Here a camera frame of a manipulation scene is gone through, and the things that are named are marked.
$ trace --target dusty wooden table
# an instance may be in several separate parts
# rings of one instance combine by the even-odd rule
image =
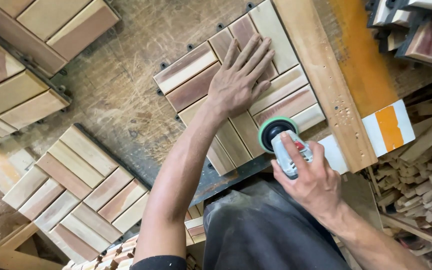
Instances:
[[[339,26],[326,0],[314,2],[337,58],[344,59],[345,28]],[[173,119],[175,111],[166,98],[156,94],[152,76],[161,62],[172,63],[183,56],[187,44],[200,44],[215,34],[218,23],[226,26],[243,15],[245,4],[243,0],[114,0],[112,5],[123,17],[117,34],[100,37],[91,46],[91,55],[79,55],[66,66],[67,76],[52,79],[71,91],[68,112],[28,126],[16,141],[40,156],[72,123],[81,123],[151,185],[185,128]],[[414,71],[392,57],[385,59],[400,97],[432,83],[432,69]],[[321,123],[303,137],[319,140],[329,134],[326,123]],[[260,156],[224,177],[208,169],[206,160],[193,203],[261,171],[270,159],[270,155]]]

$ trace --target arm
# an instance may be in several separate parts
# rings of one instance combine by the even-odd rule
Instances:
[[[263,81],[255,87],[274,56],[273,50],[268,51],[271,40],[265,39],[250,58],[260,39],[255,34],[235,62],[237,42],[232,41],[211,82],[207,100],[169,152],[144,209],[133,263],[159,255],[186,258],[184,217],[198,187],[209,146],[228,117],[243,113],[271,86]]]
[[[329,166],[325,148],[309,142],[313,162],[307,163],[286,133],[281,139],[299,173],[290,180],[275,160],[274,177],[285,191],[349,249],[363,269],[429,270],[429,268],[382,231],[361,218],[341,199],[341,176]]]

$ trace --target finger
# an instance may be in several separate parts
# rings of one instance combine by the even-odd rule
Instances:
[[[271,44],[270,38],[265,38],[261,45],[258,47],[256,52],[251,56],[249,61],[244,65],[244,67],[241,69],[244,75],[248,75],[255,69],[255,67],[261,62],[261,59],[266,55],[266,52],[268,52],[269,45]]]
[[[290,179],[283,172],[283,169],[281,169],[281,167],[279,166],[276,160],[274,159],[271,160],[271,165],[273,165],[274,178],[281,184],[281,186],[283,186],[283,188],[286,188],[286,186],[290,182]]]
[[[301,156],[301,153],[294,144],[293,139],[291,139],[291,136],[286,132],[281,132],[280,138],[283,142],[284,148],[291,157],[291,160],[294,162],[294,165],[296,165],[298,173],[301,175],[308,171],[308,162],[306,162]]]
[[[316,167],[325,167],[325,147],[315,141],[309,141],[308,144],[312,152],[312,163]]]
[[[274,50],[269,50],[268,52],[266,52],[266,54],[263,57],[263,59],[251,71],[251,73],[249,73],[249,76],[251,77],[251,79],[253,79],[254,81],[256,81],[257,79],[259,79],[259,77],[261,77],[261,75],[265,72],[265,70],[267,70],[267,68],[271,64],[271,61],[273,61],[273,57],[274,56],[275,56],[275,51]]]
[[[233,68],[236,69],[236,71],[239,71],[243,68],[243,65],[248,61],[249,56],[258,45],[259,41],[261,41],[261,36],[257,33],[253,34],[248,44],[246,44],[233,65]]]
[[[270,81],[262,81],[260,84],[256,85],[256,87],[252,91],[252,101],[255,102],[258,100],[261,94],[265,92],[267,89],[271,87]]]
[[[233,38],[231,44],[229,45],[229,49],[227,50],[221,69],[229,70],[231,68],[231,65],[234,62],[234,56],[236,55],[237,49],[238,49],[238,41],[235,38]]]

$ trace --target scratched wood surface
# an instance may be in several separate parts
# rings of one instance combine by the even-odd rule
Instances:
[[[116,36],[104,34],[91,48],[90,56],[79,55],[67,66],[67,76],[52,81],[70,89],[73,102],[67,113],[55,113],[42,125],[32,124],[16,140],[42,155],[72,123],[79,122],[102,144],[133,169],[141,179],[153,183],[171,147],[184,131],[174,120],[175,112],[164,96],[156,94],[153,76],[159,64],[175,62],[195,46],[245,12],[244,0],[113,0],[121,14]],[[337,58],[341,52],[341,27],[326,0],[314,0]],[[404,62],[385,57],[394,87],[404,97],[432,83],[432,69],[410,70]],[[325,122],[302,137],[320,140],[329,135]],[[206,160],[193,204],[242,181],[269,166],[264,154],[219,177]]]

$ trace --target worker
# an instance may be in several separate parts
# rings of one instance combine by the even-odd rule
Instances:
[[[169,152],[144,210],[131,270],[186,270],[184,218],[208,149],[219,127],[271,86],[269,81],[256,84],[275,54],[271,39],[258,43],[261,37],[255,34],[236,57],[237,41],[232,41],[207,100]],[[298,178],[290,180],[272,160],[278,185],[258,181],[207,205],[204,270],[350,269],[328,230],[363,269],[428,269],[342,200],[341,177],[321,144],[309,142],[314,156],[308,163],[285,132],[280,137]]]

